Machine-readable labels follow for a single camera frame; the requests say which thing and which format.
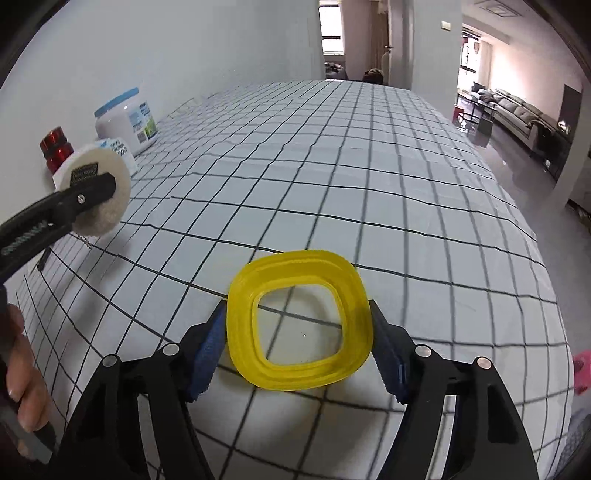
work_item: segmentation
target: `silver screw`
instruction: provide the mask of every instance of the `silver screw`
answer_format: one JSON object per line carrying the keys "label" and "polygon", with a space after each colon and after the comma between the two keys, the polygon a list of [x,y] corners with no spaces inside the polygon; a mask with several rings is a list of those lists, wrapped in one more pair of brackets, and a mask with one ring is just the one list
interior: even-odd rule
{"label": "silver screw", "polygon": [[418,356],[422,356],[423,358],[429,358],[433,353],[427,345],[419,345],[415,348],[414,352]]}
{"label": "silver screw", "polygon": [[490,368],[492,367],[492,362],[485,356],[481,356],[478,360],[476,360],[476,363],[480,368],[483,368],[484,370],[490,370]]}
{"label": "silver screw", "polygon": [[117,357],[115,355],[107,355],[103,358],[103,366],[109,368],[117,363]]}
{"label": "silver screw", "polygon": [[176,343],[169,343],[162,349],[162,352],[166,356],[174,356],[178,353],[178,345]]}

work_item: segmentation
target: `yellow bowl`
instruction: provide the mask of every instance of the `yellow bowl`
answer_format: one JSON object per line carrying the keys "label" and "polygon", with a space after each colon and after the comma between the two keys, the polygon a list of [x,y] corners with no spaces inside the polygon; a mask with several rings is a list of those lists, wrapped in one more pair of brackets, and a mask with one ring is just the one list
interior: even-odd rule
{"label": "yellow bowl", "polygon": [[[341,347],[315,362],[273,364],[259,341],[259,301],[270,291],[310,284],[328,288],[335,298]],[[227,330],[234,365],[246,380],[266,390],[306,390],[338,382],[363,365],[374,341],[369,302],[359,275],[343,257],[321,250],[270,255],[246,265],[230,286]]]}

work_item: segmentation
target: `blue gripper pad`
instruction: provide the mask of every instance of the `blue gripper pad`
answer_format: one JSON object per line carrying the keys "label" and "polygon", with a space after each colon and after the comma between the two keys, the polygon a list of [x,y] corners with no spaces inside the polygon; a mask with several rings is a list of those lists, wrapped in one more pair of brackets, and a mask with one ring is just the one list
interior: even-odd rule
{"label": "blue gripper pad", "polygon": [[373,301],[369,301],[374,323],[374,345],[372,353],[378,366],[384,386],[401,404],[410,399],[411,365],[410,355],[414,351],[414,342],[407,331],[397,325],[390,325]]}
{"label": "blue gripper pad", "polygon": [[193,375],[189,385],[189,396],[196,400],[207,391],[217,363],[226,347],[226,302],[220,302],[208,323],[211,327],[193,359]]}

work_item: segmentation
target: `white tablecloth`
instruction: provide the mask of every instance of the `white tablecloth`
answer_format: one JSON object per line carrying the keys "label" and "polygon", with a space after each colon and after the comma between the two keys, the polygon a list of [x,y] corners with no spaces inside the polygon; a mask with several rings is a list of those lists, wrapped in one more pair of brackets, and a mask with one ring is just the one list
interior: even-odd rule
{"label": "white tablecloth", "polygon": [[[101,357],[139,358],[179,341],[255,258],[326,249],[357,268],[368,297],[416,342],[445,358],[493,360],[548,474],[573,394],[556,297],[522,214],[437,111],[390,87],[274,83],[190,100],[159,129],[137,159],[120,226],[92,248],[64,238],[17,291],[59,429]],[[339,347],[339,319],[320,287],[265,296],[258,321],[276,363]],[[430,478],[443,471],[449,400]],[[218,478],[366,479],[404,408],[371,356],[337,384],[278,393],[248,384],[226,352],[190,411]]]}

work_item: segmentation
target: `red cap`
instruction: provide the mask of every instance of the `red cap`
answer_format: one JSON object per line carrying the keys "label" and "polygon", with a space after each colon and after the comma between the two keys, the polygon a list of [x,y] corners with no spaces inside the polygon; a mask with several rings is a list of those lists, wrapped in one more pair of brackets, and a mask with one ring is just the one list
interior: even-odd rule
{"label": "red cap", "polygon": [[74,153],[72,145],[64,135],[61,127],[51,130],[39,143],[43,156],[46,159],[47,168],[53,175],[60,168],[61,164]]}

